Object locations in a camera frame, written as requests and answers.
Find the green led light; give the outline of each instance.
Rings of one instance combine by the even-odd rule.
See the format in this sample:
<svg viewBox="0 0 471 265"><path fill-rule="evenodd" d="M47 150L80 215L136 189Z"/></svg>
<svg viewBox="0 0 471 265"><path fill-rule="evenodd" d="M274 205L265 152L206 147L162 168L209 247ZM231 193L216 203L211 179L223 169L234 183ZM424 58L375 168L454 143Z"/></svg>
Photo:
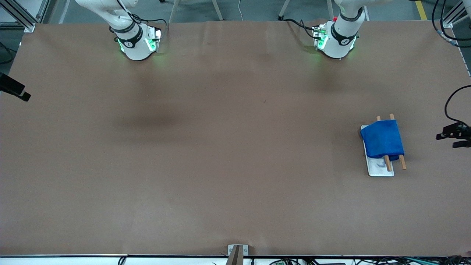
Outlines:
<svg viewBox="0 0 471 265"><path fill-rule="evenodd" d="M124 52L124 48L122 47L121 41L118 39L118 44L121 47L121 51Z"/></svg>
<svg viewBox="0 0 471 265"><path fill-rule="evenodd" d="M353 49L353 45L355 44L355 41L357 40L357 38L355 37L352 41L352 45L350 46L350 50Z"/></svg>
<svg viewBox="0 0 471 265"><path fill-rule="evenodd" d="M149 47L150 51L155 51L156 50L155 42L153 40L146 39L146 43L147 43L147 46Z"/></svg>
<svg viewBox="0 0 471 265"><path fill-rule="evenodd" d="M317 47L322 50L325 47L325 44L327 43L327 39L327 34L325 34L323 38L319 40L319 44L317 45Z"/></svg>

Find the gray floor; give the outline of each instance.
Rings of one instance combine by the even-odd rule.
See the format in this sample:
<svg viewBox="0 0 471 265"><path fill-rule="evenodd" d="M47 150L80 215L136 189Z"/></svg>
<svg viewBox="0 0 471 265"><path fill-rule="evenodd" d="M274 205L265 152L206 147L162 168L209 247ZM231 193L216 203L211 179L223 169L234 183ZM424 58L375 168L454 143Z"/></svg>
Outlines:
<svg viewBox="0 0 471 265"><path fill-rule="evenodd" d="M448 0L448 11L458 0ZM284 0L241 0L240 8L244 20L269 21L277 20ZM427 18L431 18L434 0L423 0ZM221 13L226 20L240 20L237 8L238 0L218 0ZM160 3L159 0L141 0L131 11L145 19L170 17L173 0ZM79 6L75 0L56 0L50 8L48 23L104 23L93 12ZM394 0L389 4L368 7L371 20L419 20L420 15L414 2ZM334 4L334 14L339 13ZM317 18L328 18L327 4L324 0L292 0L284 14L285 18L305 21ZM174 22L204 22L218 20L211 0L181 1ZM470 21L466 20L455 28L459 37L471 37ZM0 31L0 41L12 49L17 49L22 31ZM471 48L463 49L463 54L471 63ZM0 59L8 59L8 54L0 51ZM0 65L0 72L7 73L11 64Z"/></svg>

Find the metal bracket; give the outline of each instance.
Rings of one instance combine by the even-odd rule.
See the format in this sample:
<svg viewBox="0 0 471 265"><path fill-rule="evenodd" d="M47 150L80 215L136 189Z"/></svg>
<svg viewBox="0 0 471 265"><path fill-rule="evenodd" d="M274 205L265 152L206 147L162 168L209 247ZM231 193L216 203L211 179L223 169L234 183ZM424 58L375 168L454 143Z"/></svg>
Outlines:
<svg viewBox="0 0 471 265"><path fill-rule="evenodd" d="M34 30L34 23L38 21L16 0L0 0L0 6L14 17L25 29L28 29L30 32Z"/></svg>
<svg viewBox="0 0 471 265"><path fill-rule="evenodd" d="M453 25L460 23L469 17L469 14L462 16L461 15L466 11L466 7L463 1L459 1L443 18L443 27L452 28Z"/></svg>
<svg viewBox="0 0 471 265"><path fill-rule="evenodd" d="M232 252L232 249L237 245L240 245L242 247L242 253L243 253L244 256L249 255L249 245L245 245L245 244L231 244L231 245L228 245L227 246L227 254L230 255L231 252Z"/></svg>
<svg viewBox="0 0 471 265"><path fill-rule="evenodd" d="M36 28L36 23L33 23L32 24L32 27L30 28L24 28L24 33L33 33L34 32L34 29Z"/></svg>

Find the white tray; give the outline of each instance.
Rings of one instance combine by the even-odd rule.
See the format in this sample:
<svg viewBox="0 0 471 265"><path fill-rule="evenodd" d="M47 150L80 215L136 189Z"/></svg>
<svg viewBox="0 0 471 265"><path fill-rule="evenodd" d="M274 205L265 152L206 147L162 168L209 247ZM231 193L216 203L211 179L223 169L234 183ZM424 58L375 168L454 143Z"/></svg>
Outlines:
<svg viewBox="0 0 471 265"><path fill-rule="evenodd" d="M367 127L368 125L362 125L361 129ZM384 157L382 158L371 158L366 155L366 146L365 141L363 141L363 148L365 149L366 157L366 166L368 167L368 175L371 177L393 177L394 168L392 167L392 162L390 161L392 171L388 171L386 167L386 162Z"/></svg>

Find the yellow floor line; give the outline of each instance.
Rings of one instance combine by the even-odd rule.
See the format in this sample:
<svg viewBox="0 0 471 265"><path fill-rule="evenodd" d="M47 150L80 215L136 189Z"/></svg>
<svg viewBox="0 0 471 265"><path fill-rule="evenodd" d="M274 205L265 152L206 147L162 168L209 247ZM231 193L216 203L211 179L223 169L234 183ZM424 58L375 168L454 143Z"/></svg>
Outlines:
<svg viewBox="0 0 471 265"><path fill-rule="evenodd" d="M415 1L415 5L417 6L417 10L419 11L420 19L427 20L427 15L425 14L425 10L423 10L422 1Z"/></svg>

